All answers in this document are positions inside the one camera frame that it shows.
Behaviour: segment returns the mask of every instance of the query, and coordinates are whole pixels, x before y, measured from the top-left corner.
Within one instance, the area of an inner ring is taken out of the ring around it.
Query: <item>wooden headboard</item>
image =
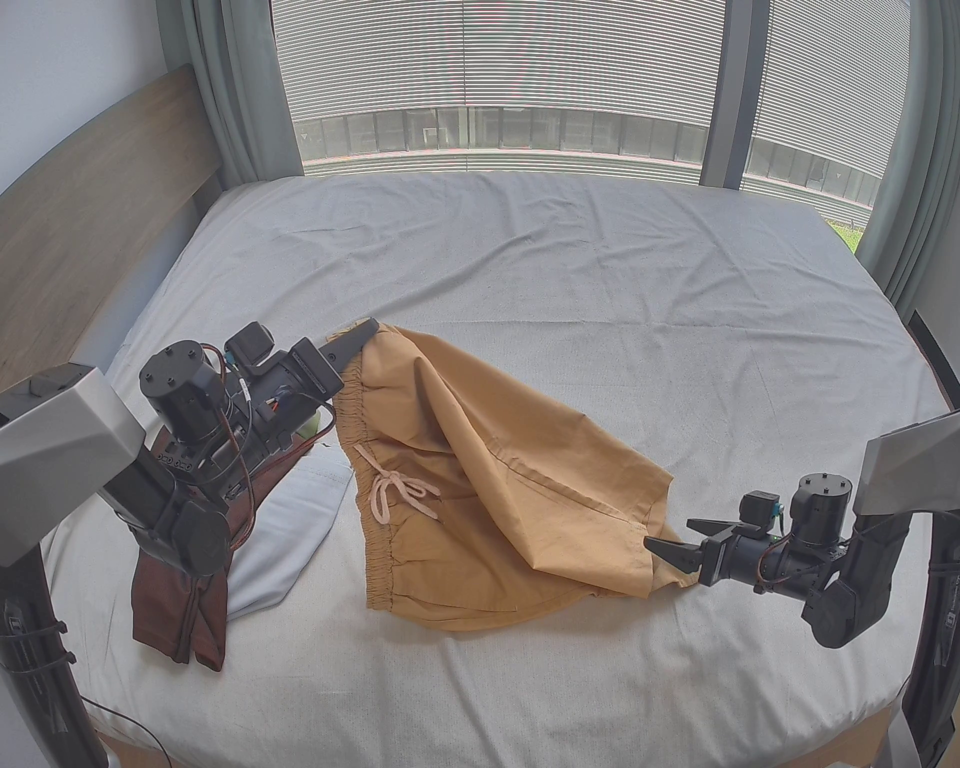
[[[220,163],[187,65],[101,112],[0,195],[0,391],[69,360]]]

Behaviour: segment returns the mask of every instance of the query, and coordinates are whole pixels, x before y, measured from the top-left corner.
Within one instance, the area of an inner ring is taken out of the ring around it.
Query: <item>brown garment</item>
[[[368,607],[478,630],[696,580],[643,546],[677,538],[664,523],[671,475],[583,414],[386,325],[343,378],[337,432],[356,470]],[[404,478],[438,519],[403,500]],[[383,493],[387,524],[374,517]]]
[[[161,429],[154,440],[154,454],[169,441],[170,433]],[[302,442],[303,438],[295,435],[289,450]],[[253,479],[257,507],[296,463],[294,458],[280,462]],[[246,524],[249,512],[250,498],[246,493],[230,503],[227,520],[232,537]],[[190,662],[192,649],[197,661],[219,672],[227,653],[229,568],[230,560],[213,576],[194,579],[141,549],[131,587],[133,639],[180,664]]]

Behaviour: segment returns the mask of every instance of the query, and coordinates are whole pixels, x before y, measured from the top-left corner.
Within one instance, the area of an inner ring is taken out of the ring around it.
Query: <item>tan shorts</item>
[[[369,608],[479,630],[696,581],[643,546],[676,538],[672,476],[583,414],[386,325],[343,378],[337,432],[356,470]]]

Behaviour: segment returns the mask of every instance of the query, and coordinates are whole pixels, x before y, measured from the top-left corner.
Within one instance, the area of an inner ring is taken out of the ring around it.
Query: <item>curtain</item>
[[[302,176],[268,0],[156,0],[170,70],[190,63],[220,147],[220,181]]]
[[[910,3],[910,72],[900,126],[856,256],[906,320],[960,179],[960,12]]]

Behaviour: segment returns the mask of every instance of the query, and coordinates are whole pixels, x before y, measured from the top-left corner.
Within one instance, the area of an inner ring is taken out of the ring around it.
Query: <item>mattress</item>
[[[868,439],[947,410],[893,308],[813,208],[562,175],[231,190],[108,377],[152,432],[137,372],[166,344],[222,344],[259,320],[287,348],[368,315],[442,336],[667,468],[668,519],[689,540],[688,517],[734,519],[752,489],[788,499],[811,471],[855,480]],[[355,493],[286,599],[229,623],[220,674],[133,642],[136,545],[87,502],[45,547],[81,692],[198,768],[746,767],[826,743],[909,672],[921,516],[884,618],[829,650],[799,602],[733,582],[589,598],[470,634],[372,612]]]

